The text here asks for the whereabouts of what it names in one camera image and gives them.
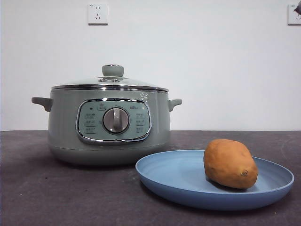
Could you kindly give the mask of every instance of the glass lid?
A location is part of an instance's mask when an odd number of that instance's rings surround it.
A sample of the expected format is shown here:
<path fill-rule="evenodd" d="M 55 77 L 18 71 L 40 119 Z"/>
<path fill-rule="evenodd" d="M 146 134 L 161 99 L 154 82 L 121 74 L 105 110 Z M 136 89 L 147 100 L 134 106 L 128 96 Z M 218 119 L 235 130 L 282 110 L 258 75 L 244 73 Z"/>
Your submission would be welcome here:
<path fill-rule="evenodd" d="M 59 86 L 53 86 L 51 89 L 142 89 L 168 92 L 168 89 L 157 87 L 153 84 L 125 78 L 123 77 L 123 72 L 123 66 L 105 65 L 103 66 L 103 77 L 74 81 Z"/>

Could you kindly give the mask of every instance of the dark table surface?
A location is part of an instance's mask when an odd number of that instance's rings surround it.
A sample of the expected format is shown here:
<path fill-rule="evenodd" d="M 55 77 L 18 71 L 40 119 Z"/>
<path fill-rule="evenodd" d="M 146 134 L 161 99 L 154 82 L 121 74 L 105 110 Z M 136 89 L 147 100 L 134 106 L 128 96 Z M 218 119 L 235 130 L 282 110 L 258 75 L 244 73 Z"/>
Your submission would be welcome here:
<path fill-rule="evenodd" d="M 301 131 L 172 131 L 170 150 L 204 150 L 215 138 L 240 141 L 253 156 L 287 167 L 295 176 L 291 191 L 256 210 L 199 210 L 153 194 L 134 164 L 64 163 L 51 155 L 46 131 L 6 131 L 1 132 L 1 225 L 301 225 Z"/>

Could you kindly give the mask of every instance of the wall outlet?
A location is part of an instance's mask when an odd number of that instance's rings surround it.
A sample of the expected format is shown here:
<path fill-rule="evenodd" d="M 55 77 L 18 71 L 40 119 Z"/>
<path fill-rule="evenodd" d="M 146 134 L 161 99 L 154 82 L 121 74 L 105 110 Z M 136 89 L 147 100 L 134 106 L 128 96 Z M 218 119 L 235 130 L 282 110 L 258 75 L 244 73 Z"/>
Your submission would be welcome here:
<path fill-rule="evenodd" d="M 301 15 L 294 11 L 297 8 L 297 5 L 292 4 L 287 7 L 287 24 L 288 25 L 301 25 Z"/>
<path fill-rule="evenodd" d="M 89 4 L 88 5 L 88 24 L 108 24 L 108 5 Z"/>

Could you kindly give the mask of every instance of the plate rim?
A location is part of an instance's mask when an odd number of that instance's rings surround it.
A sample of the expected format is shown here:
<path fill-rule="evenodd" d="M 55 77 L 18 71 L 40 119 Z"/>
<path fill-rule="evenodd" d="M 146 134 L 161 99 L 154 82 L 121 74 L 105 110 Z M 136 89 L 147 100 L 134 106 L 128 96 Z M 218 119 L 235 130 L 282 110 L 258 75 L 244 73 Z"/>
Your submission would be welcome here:
<path fill-rule="evenodd" d="M 259 192 L 237 192 L 237 193 L 233 193 L 233 192 L 205 192 L 205 191 L 196 191 L 196 190 L 189 190 L 189 189 L 185 189 L 185 188 L 180 188 L 180 187 L 176 187 L 176 186 L 170 186 L 170 185 L 166 185 L 166 184 L 162 184 L 158 181 L 155 181 L 155 180 L 152 180 L 150 178 L 148 178 L 147 176 L 145 176 L 137 167 L 137 165 L 139 164 L 139 162 L 143 161 L 143 159 L 146 159 L 146 158 L 149 158 L 150 156 L 153 156 L 153 155 L 157 155 L 157 154 L 163 154 L 163 153 L 171 153 L 171 152 L 183 152 L 183 151 L 198 151 L 198 152 L 205 152 L 204 150 L 200 150 L 200 149 L 181 149 L 181 150 L 171 150 L 171 151 L 165 151 L 165 152 L 158 152 L 158 153 L 153 153 L 153 154 L 150 154 L 150 155 L 147 155 L 147 156 L 144 156 L 143 158 L 139 159 L 136 164 L 135 164 L 135 168 L 136 168 L 136 171 L 143 177 L 145 177 L 146 179 L 154 182 L 154 183 L 157 183 L 157 184 L 160 184 L 162 186 L 167 186 L 167 187 L 170 187 L 170 188 L 176 188 L 176 189 L 180 189 L 180 190 L 184 190 L 184 191 L 188 191 L 188 192 L 196 192 L 196 193 L 203 193 L 203 194 L 215 194 L 215 195 L 247 195 L 247 194 L 266 194 L 266 193 L 271 193 L 271 192 L 276 192 L 276 191 L 279 191 L 279 190 L 283 190 L 287 187 L 290 187 L 293 183 L 294 183 L 294 180 L 295 180 L 295 177 L 293 175 L 293 173 L 286 167 L 282 166 L 282 165 L 279 165 L 275 162 L 272 162 L 272 161 L 269 161 L 269 160 L 266 160 L 266 159 L 262 159 L 262 158 L 258 158 L 258 157 L 254 157 L 252 156 L 253 158 L 255 159 L 259 159 L 259 160 L 262 160 L 262 161 L 267 161 L 269 163 L 272 163 L 272 164 L 275 164 L 281 168 L 283 168 L 284 170 L 288 171 L 289 174 L 292 176 L 292 180 L 287 183 L 286 185 L 284 186 L 281 186 L 281 187 L 278 187 L 278 188 L 275 188 L 275 189 L 271 189 L 271 190 L 268 190 L 268 191 L 259 191 Z"/>

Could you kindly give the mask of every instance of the lid knob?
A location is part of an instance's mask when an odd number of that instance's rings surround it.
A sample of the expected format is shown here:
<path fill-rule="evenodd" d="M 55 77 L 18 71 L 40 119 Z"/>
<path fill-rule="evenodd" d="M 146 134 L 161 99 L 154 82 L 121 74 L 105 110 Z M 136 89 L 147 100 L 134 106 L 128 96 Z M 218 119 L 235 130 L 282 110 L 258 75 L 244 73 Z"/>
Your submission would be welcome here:
<path fill-rule="evenodd" d="M 124 72 L 123 66 L 120 65 L 104 65 L 103 75 L 106 77 L 122 77 Z"/>

